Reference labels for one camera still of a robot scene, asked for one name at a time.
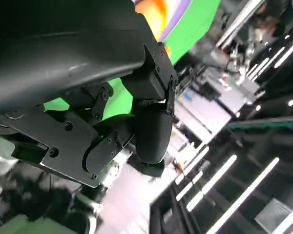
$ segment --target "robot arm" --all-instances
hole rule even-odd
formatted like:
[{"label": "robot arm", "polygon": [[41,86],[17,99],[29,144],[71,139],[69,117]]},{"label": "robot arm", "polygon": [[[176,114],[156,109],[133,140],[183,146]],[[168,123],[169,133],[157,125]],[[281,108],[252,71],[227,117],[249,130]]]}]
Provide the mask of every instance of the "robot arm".
[{"label": "robot arm", "polygon": [[[3,12],[0,136],[15,144],[14,157],[92,188],[129,143],[142,161],[162,160],[177,75],[130,0],[6,0],[0,22]],[[116,77],[133,114],[100,122]],[[45,112],[58,97],[70,109]]]}]

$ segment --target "screw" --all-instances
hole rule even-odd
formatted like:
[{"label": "screw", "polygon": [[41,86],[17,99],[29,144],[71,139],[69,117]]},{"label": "screw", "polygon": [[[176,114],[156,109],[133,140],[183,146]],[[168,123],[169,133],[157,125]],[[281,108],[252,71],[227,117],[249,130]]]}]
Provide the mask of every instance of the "screw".
[{"label": "screw", "polygon": [[52,148],[50,151],[49,151],[49,156],[50,157],[56,157],[59,155],[59,150],[57,148]]},{"label": "screw", "polygon": [[107,94],[107,92],[104,90],[104,91],[102,91],[102,99],[104,100],[104,101],[106,101],[107,99],[108,99],[108,94]]},{"label": "screw", "polygon": [[99,114],[99,112],[96,112],[96,113],[94,113],[92,116],[95,117],[96,119],[99,119],[100,114]]}]

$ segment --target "orange object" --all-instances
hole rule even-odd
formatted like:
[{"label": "orange object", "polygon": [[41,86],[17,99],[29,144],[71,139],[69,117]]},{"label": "orange object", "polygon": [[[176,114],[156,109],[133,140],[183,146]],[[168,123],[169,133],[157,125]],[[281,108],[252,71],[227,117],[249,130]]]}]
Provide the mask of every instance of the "orange object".
[{"label": "orange object", "polygon": [[168,57],[170,57],[171,56],[171,48],[170,48],[170,46],[165,46],[165,50],[166,50],[166,53],[167,53]]},{"label": "orange object", "polygon": [[145,16],[155,38],[160,38],[168,21],[165,0],[143,0],[135,6],[135,9]]}]

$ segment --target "purple fabric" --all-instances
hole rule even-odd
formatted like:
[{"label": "purple fabric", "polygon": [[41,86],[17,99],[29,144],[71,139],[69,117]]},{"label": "purple fabric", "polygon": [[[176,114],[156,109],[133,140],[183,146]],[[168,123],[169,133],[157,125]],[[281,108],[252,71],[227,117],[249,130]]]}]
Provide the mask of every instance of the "purple fabric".
[{"label": "purple fabric", "polygon": [[190,6],[191,2],[192,2],[192,0],[182,0],[182,1],[180,1],[179,5],[177,6],[176,12],[174,13],[173,17],[170,19],[170,21],[169,21],[167,27],[165,28],[165,30],[162,32],[159,41],[164,41],[168,37],[168,35],[176,27],[177,23],[179,22],[179,20],[184,15],[184,13],[187,10],[187,8]]}]

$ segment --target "fluorescent light strip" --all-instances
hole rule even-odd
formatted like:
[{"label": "fluorescent light strip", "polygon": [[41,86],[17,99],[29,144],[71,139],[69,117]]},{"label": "fluorescent light strip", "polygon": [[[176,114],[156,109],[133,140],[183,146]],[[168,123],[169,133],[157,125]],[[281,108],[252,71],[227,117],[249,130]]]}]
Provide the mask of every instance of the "fluorescent light strip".
[{"label": "fluorescent light strip", "polygon": [[274,56],[272,59],[269,60],[269,62],[263,67],[262,70],[258,73],[258,75],[262,74],[271,64],[275,59],[284,51],[285,47],[283,46]]},{"label": "fluorescent light strip", "polygon": [[224,173],[232,166],[232,164],[236,161],[237,156],[232,155],[227,162],[216,172],[216,174],[207,182],[202,188],[202,192],[207,194],[208,191],[215,185],[217,181],[224,175]]},{"label": "fluorescent light strip", "polygon": [[283,234],[293,224],[293,211],[279,224],[272,234]]},{"label": "fluorescent light strip", "polygon": [[257,75],[257,73],[266,65],[266,63],[269,61],[269,58],[265,58],[260,65],[248,76],[250,80],[253,81],[253,78]]},{"label": "fluorescent light strip", "polygon": [[177,196],[176,200],[179,201],[190,189],[192,188],[192,184],[189,183]]},{"label": "fluorescent light strip", "polygon": [[255,68],[256,68],[257,66],[258,66],[258,63],[255,64],[255,65],[252,67],[252,69],[250,69],[249,72],[248,72],[246,75],[249,76],[249,75],[255,70]]},{"label": "fluorescent light strip", "polygon": [[180,174],[176,180],[175,183],[178,185],[184,178],[184,174],[187,175],[189,172],[198,164],[199,161],[207,154],[209,151],[209,147],[206,147],[193,161],[189,164],[189,166],[186,167],[183,174]]},{"label": "fluorescent light strip", "polygon": [[279,158],[276,157],[265,170],[253,181],[253,183],[242,193],[242,195],[227,209],[227,211],[217,220],[217,222],[209,229],[206,234],[215,234],[225,224],[225,222],[231,217],[231,215],[240,207],[240,205],[248,198],[248,196],[254,191],[254,189],[263,181],[268,173],[279,162]]},{"label": "fluorescent light strip", "polygon": [[224,175],[230,166],[236,161],[237,156],[232,155],[227,162],[216,172],[216,174],[207,182],[202,190],[187,204],[187,210],[190,212],[200,202],[205,194],[215,185],[215,183]]},{"label": "fluorescent light strip", "polygon": [[281,59],[274,65],[274,68],[278,68],[283,62],[293,53],[293,45],[290,49],[281,57]]},{"label": "fluorescent light strip", "polygon": [[[193,179],[193,184],[195,184],[197,181],[199,181],[199,179],[202,177],[203,172],[200,171],[199,174],[197,174],[195,176],[195,178]],[[179,201],[191,188],[192,188],[192,183],[189,183],[177,196],[176,196],[176,200]]]}]

